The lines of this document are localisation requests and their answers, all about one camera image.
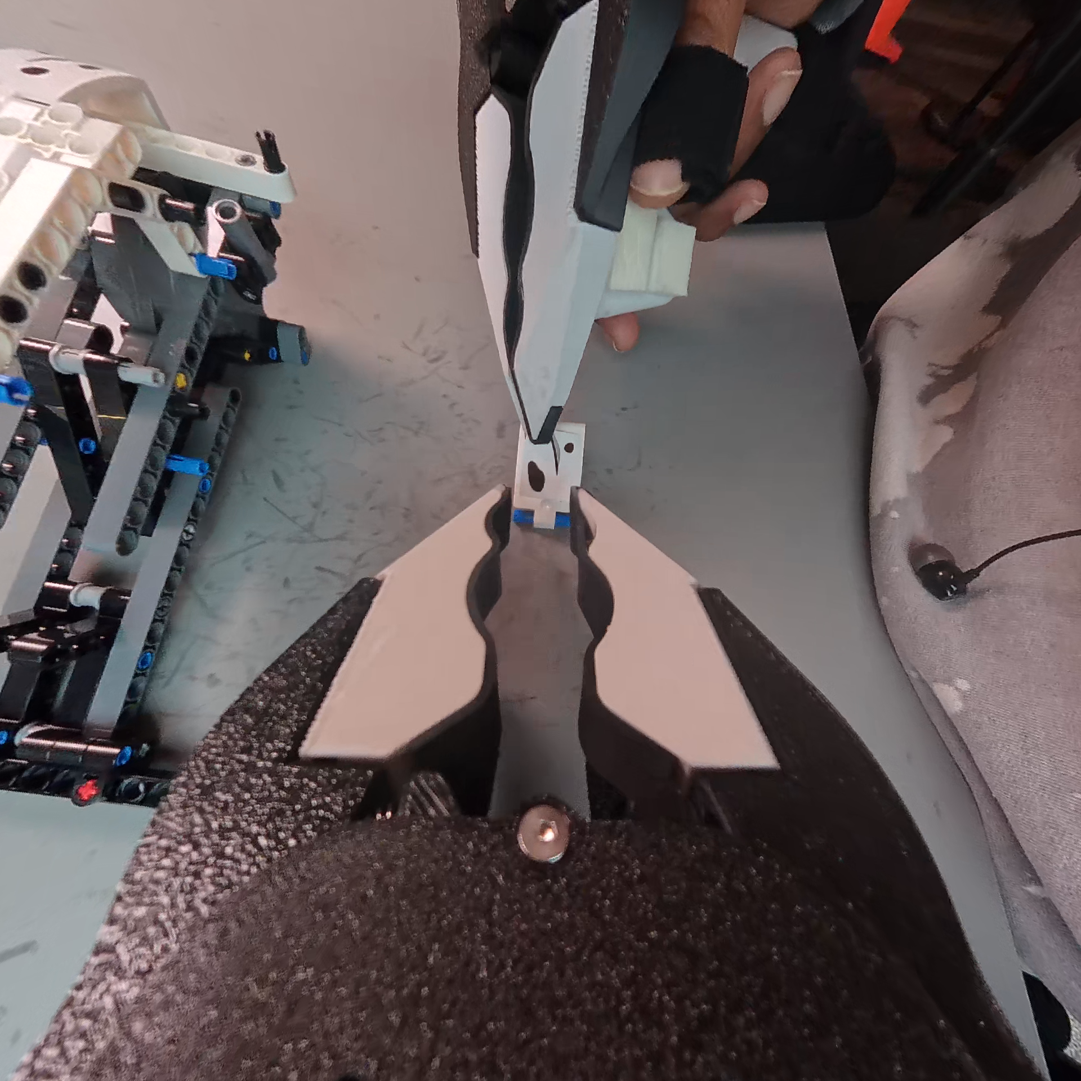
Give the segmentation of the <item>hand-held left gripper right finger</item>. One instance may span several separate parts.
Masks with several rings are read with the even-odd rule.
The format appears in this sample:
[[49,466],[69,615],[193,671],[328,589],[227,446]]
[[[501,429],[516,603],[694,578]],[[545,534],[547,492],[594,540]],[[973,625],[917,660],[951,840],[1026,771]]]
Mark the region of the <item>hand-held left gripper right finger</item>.
[[592,772],[633,815],[689,815],[703,780],[777,773],[693,575],[584,489],[571,547],[591,635],[577,732]]

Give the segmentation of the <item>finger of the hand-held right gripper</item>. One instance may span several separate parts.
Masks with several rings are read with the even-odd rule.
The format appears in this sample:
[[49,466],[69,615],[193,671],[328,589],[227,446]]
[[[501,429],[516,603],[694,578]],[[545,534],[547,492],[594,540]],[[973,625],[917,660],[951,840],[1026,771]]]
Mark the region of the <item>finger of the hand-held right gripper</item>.
[[530,233],[515,374],[549,441],[608,289],[629,187],[629,3],[517,2],[505,93],[524,101]]
[[530,233],[524,115],[524,101],[491,93],[475,118],[478,265],[504,375],[523,425],[528,418],[515,355],[522,328],[521,266]]

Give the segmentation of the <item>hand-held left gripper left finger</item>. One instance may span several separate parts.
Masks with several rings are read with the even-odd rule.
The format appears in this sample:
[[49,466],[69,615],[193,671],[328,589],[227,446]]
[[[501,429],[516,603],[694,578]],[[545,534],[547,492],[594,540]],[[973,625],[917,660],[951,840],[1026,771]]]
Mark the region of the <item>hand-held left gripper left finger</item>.
[[510,490],[497,485],[400,556],[374,592],[301,759],[369,768],[403,796],[422,773],[466,815],[488,815],[502,739],[496,650],[485,620],[502,593]]

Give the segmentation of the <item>white curved brick panel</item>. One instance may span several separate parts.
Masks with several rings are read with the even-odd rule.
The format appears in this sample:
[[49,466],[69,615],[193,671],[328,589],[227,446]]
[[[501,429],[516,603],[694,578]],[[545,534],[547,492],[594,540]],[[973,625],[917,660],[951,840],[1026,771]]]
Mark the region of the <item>white curved brick panel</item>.
[[534,515],[535,515],[535,519],[534,519],[534,521],[535,521],[535,528],[539,529],[542,522],[545,519],[547,519],[547,521],[550,522],[553,513],[557,512],[557,511],[570,513],[570,510],[571,510],[571,491],[574,488],[572,488],[570,490],[570,497],[569,497],[569,499],[566,502],[564,502],[564,501],[559,499],[559,498],[556,499],[556,501],[548,499],[548,498],[543,498],[543,499],[539,499],[539,501],[532,501],[532,499],[531,501],[525,501],[525,499],[517,498],[516,497],[516,492],[515,492],[515,486],[516,486],[516,475],[515,475],[515,482],[513,482],[513,486],[512,486],[512,508],[519,507],[519,508],[525,508],[525,509],[533,510]]

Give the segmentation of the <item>small peeled sticker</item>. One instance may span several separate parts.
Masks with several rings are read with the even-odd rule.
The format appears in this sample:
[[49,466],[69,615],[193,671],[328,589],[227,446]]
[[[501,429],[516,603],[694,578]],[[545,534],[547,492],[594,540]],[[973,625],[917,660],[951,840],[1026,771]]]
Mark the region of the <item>small peeled sticker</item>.
[[562,499],[582,483],[586,425],[557,424],[549,441],[534,443],[519,429],[516,497],[524,501]]

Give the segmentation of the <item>brick-built truck chassis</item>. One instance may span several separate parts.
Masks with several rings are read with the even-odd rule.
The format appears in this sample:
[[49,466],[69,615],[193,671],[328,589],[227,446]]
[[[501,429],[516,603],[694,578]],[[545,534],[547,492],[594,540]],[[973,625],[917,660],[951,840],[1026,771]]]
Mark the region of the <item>brick-built truck chassis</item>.
[[1,780],[155,806],[144,715],[233,432],[230,368],[308,364],[269,317],[295,199],[258,151],[170,128],[132,74],[1,53]]

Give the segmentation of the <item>grey desk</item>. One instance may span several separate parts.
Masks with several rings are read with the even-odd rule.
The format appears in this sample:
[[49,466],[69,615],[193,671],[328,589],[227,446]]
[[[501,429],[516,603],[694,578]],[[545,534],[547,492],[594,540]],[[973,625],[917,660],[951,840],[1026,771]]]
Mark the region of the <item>grey desk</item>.
[[[309,368],[236,378],[236,436],[148,707],[186,758],[355,580],[513,478],[517,416],[470,250],[454,2],[2,2],[2,44],[144,78],[166,120],[254,148],[284,210],[275,316]],[[858,731],[939,860],[973,953],[1039,1053],[979,812],[875,604],[868,396],[818,225],[696,249],[690,295],[569,401],[584,482],[718,587]]]

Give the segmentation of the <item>person's right hand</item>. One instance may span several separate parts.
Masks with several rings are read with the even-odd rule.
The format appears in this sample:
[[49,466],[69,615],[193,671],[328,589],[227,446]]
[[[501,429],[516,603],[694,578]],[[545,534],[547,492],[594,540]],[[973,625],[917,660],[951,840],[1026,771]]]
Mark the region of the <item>person's right hand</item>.
[[[757,19],[791,29],[814,11],[815,2],[691,1],[677,34],[679,46],[711,46],[726,55],[734,53],[745,11],[750,8]],[[782,46],[759,61],[749,72],[745,109],[740,118],[732,169],[735,172],[764,139],[769,129],[790,101],[802,74],[802,61],[793,46]],[[676,206],[688,192],[682,166],[676,159],[650,161],[633,170],[629,196],[646,209]],[[732,184],[704,206],[685,204],[673,217],[696,228],[699,241],[713,241],[731,228],[749,221],[768,201],[769,189],[761,181]],[[637,344],[640,332],[636,313],[599,319],[597,326],[617,352]]]

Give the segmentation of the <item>orange plastic object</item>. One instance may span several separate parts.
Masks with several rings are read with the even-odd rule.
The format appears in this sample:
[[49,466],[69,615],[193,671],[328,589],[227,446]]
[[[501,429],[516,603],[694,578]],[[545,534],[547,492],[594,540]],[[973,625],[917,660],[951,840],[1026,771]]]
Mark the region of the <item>orange plastic object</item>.
[[895,64],[900,59],[903,46],[894,30],[910,4],[909,0],[881,1],[864,43],[865,51],[877,61]]

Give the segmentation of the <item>black clip-on microphone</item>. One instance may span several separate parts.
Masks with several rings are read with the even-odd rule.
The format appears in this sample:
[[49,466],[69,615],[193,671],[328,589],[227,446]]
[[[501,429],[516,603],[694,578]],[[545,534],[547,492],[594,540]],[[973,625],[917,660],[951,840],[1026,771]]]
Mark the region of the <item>black clip-on microphone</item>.
[[923,544],[910,552],[915,578],[934,599],[943,602],[960,599],[967,593],[967,586],[976,572],[959,566],[953,555],[936,544]]

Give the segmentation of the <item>grey bleached hoodie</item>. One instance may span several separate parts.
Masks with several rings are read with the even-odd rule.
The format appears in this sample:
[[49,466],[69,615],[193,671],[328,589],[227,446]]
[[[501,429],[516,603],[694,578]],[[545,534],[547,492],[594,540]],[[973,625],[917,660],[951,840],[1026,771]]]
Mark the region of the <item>grey bleached hoodie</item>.
[[1079,1018],[1080,130],[875,318],[869,489],[888,633],[980,809],[1020,962]]

